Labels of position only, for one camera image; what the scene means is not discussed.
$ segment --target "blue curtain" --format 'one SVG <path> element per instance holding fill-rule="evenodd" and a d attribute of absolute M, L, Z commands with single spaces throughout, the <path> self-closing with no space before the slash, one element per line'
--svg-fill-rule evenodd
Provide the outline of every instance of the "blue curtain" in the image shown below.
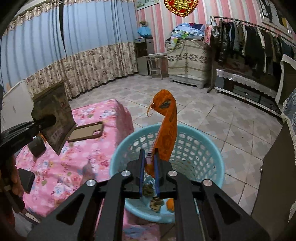
<path fill-rule="evenodd" d="M 92 1 L 64 6 L 67 56 L 137 38 L 133 2 Z"/>
<path fill-rule="evenodd" d="M 59 9 L 24 21 L 0 40 L 0 81 L 6 89 L 66 57 L 59 27 Z"/>

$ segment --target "red paper banner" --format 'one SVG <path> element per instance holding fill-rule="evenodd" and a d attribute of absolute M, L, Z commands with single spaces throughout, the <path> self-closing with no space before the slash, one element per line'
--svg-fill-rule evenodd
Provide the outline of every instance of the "red paper banner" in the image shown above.
<path fill-rule="evenodd" d="M 164 0 L 165 6 L 172 13 L 181 17 L 190 14 L 198 4 L 198 0 Z"/>

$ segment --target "clothes rack pole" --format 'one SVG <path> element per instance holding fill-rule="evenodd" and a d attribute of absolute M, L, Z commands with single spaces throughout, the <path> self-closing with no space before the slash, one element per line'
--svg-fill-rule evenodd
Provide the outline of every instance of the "clothes rack pole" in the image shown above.
<path fill-rule="evenodd" d="M 250 24 L 250 25 L 254 25 L 254 26 L 256 26 L 256 27 L 259 27 L 259 28 L 265 29 L 265 30 L 267 30 L 267 31 L 269 31 L 269 32 L 272 32 L 272 33 L 274 33 L 274 34 L 276 34 L 276 35 L 278 35 L 278 36 L 281 36 L 281 38 L 287 40 L 288 42 L 290 42 L 291 44 L 293 44 L 294 46 L 296 46 L 296 44 L 294 44 L 291 40 L 288 40 L 287 38 L 283 37 L 282 35 L 280 35 L 280 34 L 274 32 L 274 31 L 272 31 L 272 30 L 270 30 L 270 29 L 268 29 L 268 28 L 265 28 L 265 27 L 263 27 L 263 26 L 261 26 L 261 25 L 257 25 L 257 24 L 255 24 L 255 23 L 250 23 L 250 22 L 247 22 L 247 21 L 244 21 L 244 20 L 241 20 L 241 19 L 236 19 L 236 18 L 227 18 L 227 17 L 221 17 L 221 16 L 214 16 L 214 18 L 229 19 L 229 20 L 233 20 L 233 21 L 239 21 L 239 22 L 242 22 L 242 23 L 247 23 L 247 24 Z"/>

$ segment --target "brown phone case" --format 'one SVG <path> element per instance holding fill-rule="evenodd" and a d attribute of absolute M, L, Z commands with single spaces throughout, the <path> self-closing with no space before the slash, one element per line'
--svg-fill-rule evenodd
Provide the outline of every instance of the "brown phone case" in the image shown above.
<path fill-rule="evenodd" d="M 69 136 L 68 142 L 99 138 L 103 134 L 103 128 L 104 124 L 101 121 L 83 126 L 78 126 Z"/>

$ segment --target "basket rim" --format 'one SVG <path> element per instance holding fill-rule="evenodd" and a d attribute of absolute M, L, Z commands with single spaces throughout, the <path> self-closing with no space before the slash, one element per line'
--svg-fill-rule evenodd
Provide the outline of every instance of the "basket rim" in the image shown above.
<path fill-rule="evenodd" d="M 120 150 L 125 144 L 126 142 L 131 142 L 132 140 L 135 139 L 135 137 L 139 136 L 139 133 L 143 132 L 143 133 L 147 133 L 147 129 L 151 129 L 151 128 L 155 128 L 155 127 L 159 127 L 160 128 L 161 124 L 154 124 L 154 125 L 150 125 L 150 126 L 146 126 L 143 127 L 140 130 L 137 130 L 133 133 L 131 133 L 130 135 L 128 135 L 124 140 L 122 140 L 122 142 L 118 145 L 118 147 L 116 148 L 115 152 L 112 155 L 111 161 L 110 161 L 110 169 L 109 169 L 109 174 L 110 177 L 114 176 L 117 172 L 115 172 L 115 167 L 113 165 L 114 160 L 117 156 L 118 150 Z M 195 129 L 191 126 L 188 126 L 186 124 L 178 124 L 177 126 L 182 126 L 182 128 L 186 128 L 188 129 L 188 131 L 192 131 L 192 132 L 196 132 L 199 135 L 201 135 L 203 138 L 205 138 L 207 140 L 207 142 L 209 143 L 209 145 L 211 146 L 212 150 L 215 152 L 215 154 L 219 157 L 219 162 L 220 162 L 220 166 L 221 168 L 219 169 L 218 173 L 220 174 L 220 178 L 219 180 L 215 181 L 215 184 L 221 188 L 224 182 L 224 176 L 225 176 L 225 165 L 224 165 L 224 161 L 223 161 L 223 157 L 221 155 L 221 152 L 219 151 L 219 149 L 216 147 L 216 145 L 213 143 L 213 141 L 207 137 L 202 131 Z M 145 212 L 142 212 L 134 207 L 133 205 L 131 205 L 131 203 L 128 202 L 128 200 L 125 201 L 125 208 L 131 212 L 132 214 L 143 218 L 145 220 L 149 220 L 152 222 L 159 222 L 159 223 L 172 223 L 174 222 L 174 213 L 172 213 L 172 216 L 168 216 L 166 218 L 161 218 L 159 215 L 151 215 Z"/>

